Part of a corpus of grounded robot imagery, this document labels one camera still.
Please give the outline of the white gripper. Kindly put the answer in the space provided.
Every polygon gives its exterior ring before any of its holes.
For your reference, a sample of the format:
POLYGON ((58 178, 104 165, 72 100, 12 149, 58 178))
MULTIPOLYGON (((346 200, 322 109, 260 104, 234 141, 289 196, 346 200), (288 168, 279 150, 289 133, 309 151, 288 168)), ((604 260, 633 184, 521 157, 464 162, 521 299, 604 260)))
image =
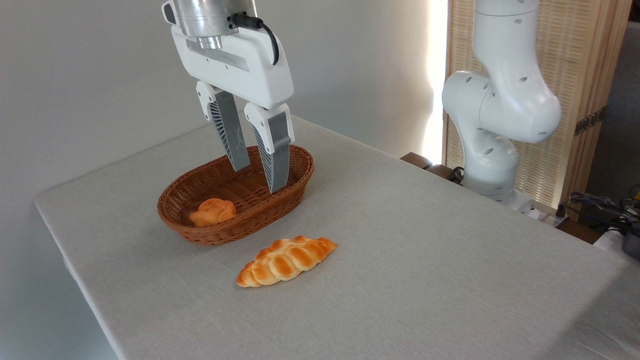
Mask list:
POLYGON ((272 39, 263 30, 240 28, 221 37, 222 48, 201 48, 180 27, 171 27, 180 60, 196 84, 205 120, 215 126, 234 171, 250 165, 234 96, 249 101, 244 115, 253 126, 269 192, 286 186, 290 144, 295 141, 287 100, 294 94, 290 68, 278 42, 274 64, 272 39))

